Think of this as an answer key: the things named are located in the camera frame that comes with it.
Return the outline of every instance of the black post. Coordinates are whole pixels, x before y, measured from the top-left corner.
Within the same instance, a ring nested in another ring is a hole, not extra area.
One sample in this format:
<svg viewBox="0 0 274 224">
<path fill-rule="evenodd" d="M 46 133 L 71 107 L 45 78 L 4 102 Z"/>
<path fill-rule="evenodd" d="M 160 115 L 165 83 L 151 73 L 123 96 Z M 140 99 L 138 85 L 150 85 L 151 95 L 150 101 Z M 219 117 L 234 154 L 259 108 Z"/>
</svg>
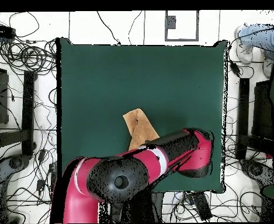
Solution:
<svg viewBox="0 0 274 224">
<path fill-rule="evenodd" d="M 249 83 L 248 78 L 240 78 L 240 92 L 238 97 L 237 137 L 235 145 L 235 158 L 246 158 L 247 147 L 241 144 L 240 135 L 248 136 L 249 119 Z"/>
</svg>

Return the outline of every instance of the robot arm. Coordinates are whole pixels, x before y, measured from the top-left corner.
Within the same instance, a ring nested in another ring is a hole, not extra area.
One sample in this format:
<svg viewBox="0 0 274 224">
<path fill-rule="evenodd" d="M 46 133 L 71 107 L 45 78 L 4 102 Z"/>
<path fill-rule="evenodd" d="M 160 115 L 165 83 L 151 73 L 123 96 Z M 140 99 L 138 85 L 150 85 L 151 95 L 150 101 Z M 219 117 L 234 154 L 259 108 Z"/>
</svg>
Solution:
<svg viewBox="0 0 274 224">
<path fill-rule="evenodd" d="M 98 202 L 131 200 L 170 170 L 206 176 L 212 145 L 207 132 L 183 129 L 116 156 L 80 159 L 67 188 L 63 223 L 97 223 Z"/>
</svg>

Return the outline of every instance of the electronic device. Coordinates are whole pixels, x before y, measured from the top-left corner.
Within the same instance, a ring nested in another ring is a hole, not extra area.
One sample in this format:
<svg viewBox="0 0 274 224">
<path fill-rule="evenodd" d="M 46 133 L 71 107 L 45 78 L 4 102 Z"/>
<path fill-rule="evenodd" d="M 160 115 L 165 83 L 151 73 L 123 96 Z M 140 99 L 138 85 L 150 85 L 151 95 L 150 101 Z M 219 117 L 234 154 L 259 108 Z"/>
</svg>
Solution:
<svg viewBox="0 0 274 224">
<path fill-rule="evenodd" d="M 0 41 L 13 42 L 15 40 L 15 37 L 16 37 L 15 29 L 0 25 Z"/>
</svg>

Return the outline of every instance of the white stripe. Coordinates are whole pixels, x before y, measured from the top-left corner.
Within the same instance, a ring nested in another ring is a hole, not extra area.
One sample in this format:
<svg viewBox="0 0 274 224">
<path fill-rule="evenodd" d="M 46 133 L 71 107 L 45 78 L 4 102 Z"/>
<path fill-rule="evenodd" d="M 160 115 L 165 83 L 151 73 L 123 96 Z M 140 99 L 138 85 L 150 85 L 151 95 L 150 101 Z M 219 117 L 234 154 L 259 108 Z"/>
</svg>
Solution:
<svg viewBox="0 0 274 224">
<path fill-rule="evenodd" d="M 139 147 L 139 149 L 145 149 L 147 148 L 146 146 L 142 145 Z M 166 170 L 167 170 L 167 158 L 165 157 L 165 155 L 157 148 L 154 148 L 154 149 L 147 149 L 149 151 L 151 151 L 153 154 L 155 154 L 155 156 L 157 158 L 159 158 L 159 165 L 160 165 L 160 168 L 161 168 L 161 172 L 159 174 L 159 176 L 163 175 Z"/>
<path fill-rule="evenodd" d="M 86 158 L 83 158 L 79 163 L 78 163 L 78 166 L 77 166 L 77 168 L 75 169 L 75 173 L 74 173 L 74 184 L 75 184 L 75 187 L 77 188 L 77 190 L 79 191 L 79 193 L 81 193 L 81 194 L 83 194 L 84 195 L 84 193 L 82 193 L 81 192 L 81 190 L 79 189 L 79 187 L 78 187 L 78 170 L 81 168 L 81 166 L 82 166 L 82 164 L 83 164 L 83 162 L 86 160 Z"/>
</svg>

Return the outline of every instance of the green table surface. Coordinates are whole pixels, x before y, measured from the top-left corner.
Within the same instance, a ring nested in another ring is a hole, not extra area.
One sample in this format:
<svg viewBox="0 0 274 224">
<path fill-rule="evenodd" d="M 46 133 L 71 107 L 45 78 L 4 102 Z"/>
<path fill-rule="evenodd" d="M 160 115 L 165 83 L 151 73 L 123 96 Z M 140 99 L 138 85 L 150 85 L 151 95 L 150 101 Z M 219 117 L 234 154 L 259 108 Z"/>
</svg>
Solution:
<svg viewBox="0 0 274 224">
<path fill-rule="evenodd" d="M 159 136 L 195 127 L 214 134 L 205 178 L 172 174 L 155 191 L 223 192 L 220 178 L 226 42 L 215 47 L 72 45 L 61 39 L 62 164 L 126 151 L 123 114 L 142 109 Z"/>
</svg>

